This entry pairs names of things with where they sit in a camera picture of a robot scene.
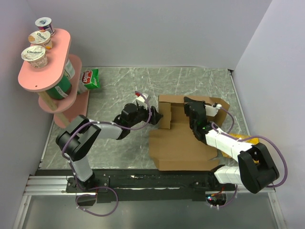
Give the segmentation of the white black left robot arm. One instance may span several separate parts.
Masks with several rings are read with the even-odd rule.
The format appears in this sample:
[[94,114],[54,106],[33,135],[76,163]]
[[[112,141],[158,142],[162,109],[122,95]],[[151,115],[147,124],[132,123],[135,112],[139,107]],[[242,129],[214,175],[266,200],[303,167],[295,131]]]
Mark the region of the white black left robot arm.
[[154,106],[144,107],[128,103],[112,122],[98,122],[84,115],[76,117],[56,138],[55,142],[67,159],[77,186],[84,192],[97,186],[95,174],[91,169],[87,154],[97,138],[124,139],[134,126],[145,124],[157,125],[163,117]]

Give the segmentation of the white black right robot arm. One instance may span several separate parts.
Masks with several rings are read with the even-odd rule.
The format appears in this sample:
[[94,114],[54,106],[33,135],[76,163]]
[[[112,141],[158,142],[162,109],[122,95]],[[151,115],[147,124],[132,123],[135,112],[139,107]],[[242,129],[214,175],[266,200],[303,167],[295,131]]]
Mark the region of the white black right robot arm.
[[242,185],[251,193],[258,193],[280,175],[267,147],[262,143],[252,144],[224,132],[208,117],[222,111],[222,105],[207,105],[184,97],[184,113],[189,118],[189,126],[197,140],[214,147],[235,160],[236,167],[221,166],[208,178],[209,187],[219,190],[224,184]]

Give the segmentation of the brown cardboard paper box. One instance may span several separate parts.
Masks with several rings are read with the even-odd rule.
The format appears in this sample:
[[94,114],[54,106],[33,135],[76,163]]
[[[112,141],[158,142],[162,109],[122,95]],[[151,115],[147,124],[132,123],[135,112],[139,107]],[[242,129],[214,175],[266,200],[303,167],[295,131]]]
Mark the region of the brown cardboard paper box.
[[184,113],[183,95],[160,95],[159,128],[149,132],[149,156],[160,171],[209,171],[219,165],[217,149],[198,141]]

